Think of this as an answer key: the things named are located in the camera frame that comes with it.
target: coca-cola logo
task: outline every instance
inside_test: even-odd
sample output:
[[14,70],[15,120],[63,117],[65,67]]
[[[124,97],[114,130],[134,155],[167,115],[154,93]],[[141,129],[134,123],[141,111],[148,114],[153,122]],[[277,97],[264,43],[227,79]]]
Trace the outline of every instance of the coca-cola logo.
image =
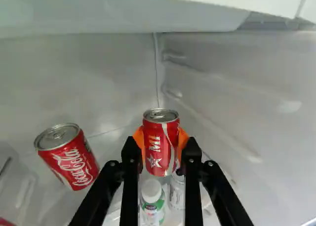
[[64,152],[65,156],[53,154],[53,158],[57,160],[57,164],[61,170],[70,171],[75,181],[73,185],[88,185],[91,183],[93,176],[89,173],[89,169],[79,151],[74,148]]

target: red soda can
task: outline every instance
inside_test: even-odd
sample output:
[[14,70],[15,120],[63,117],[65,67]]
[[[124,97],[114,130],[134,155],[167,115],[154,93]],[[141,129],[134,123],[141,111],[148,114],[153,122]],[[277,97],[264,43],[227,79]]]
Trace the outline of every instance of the red soda can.
[[99,174],[90,146],[76,124],[48,128],[36,137],[34,147],[56,177],[72,190],[86,188]]
[[158,177],[171,175],[176,166],[179,114],[154,108],[143,116],[146,169]]

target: white bottle cap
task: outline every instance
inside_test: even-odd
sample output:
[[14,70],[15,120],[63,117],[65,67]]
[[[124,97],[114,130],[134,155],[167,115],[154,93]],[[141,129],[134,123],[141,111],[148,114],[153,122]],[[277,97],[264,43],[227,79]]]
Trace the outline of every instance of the white bottle cap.
[[147,179],[142,184],[142,197],[147,203],[155,203],[161,197],[161,184],[156,179]]

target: soda can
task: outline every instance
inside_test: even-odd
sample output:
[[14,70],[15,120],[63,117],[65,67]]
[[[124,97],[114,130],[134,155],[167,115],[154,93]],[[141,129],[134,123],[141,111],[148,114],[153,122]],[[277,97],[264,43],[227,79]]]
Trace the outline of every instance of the soda can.
[[158,177],[168,176],[176,166],[179,114],[173,110],[154,108],[143,116],[146,169]]
[[76,124],[48,128],[36,137],[34,147],[56,177],[72,190],[86,188],[99,174],[90,146]]

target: orange gripper pad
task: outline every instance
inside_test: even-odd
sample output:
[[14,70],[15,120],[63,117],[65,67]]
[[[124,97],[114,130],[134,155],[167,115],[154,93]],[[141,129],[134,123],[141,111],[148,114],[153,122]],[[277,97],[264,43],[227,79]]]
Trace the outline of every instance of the orange gripper pad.
[[[179,162],[181,163],[181,152],[182,152],[182,149],[186,146],[189,136],[181,127],[178,127],[178,130],[179,130],[178,146],[176,148],[176,152],[178,155]],[[138,147],[142,150],[142,158],[143,158],[143,164],[144,164],[145,163],[145,145],[144,145],[143,126],[140,126],[137,128],[137,130],[133,134],[133,138],[136,141]]]

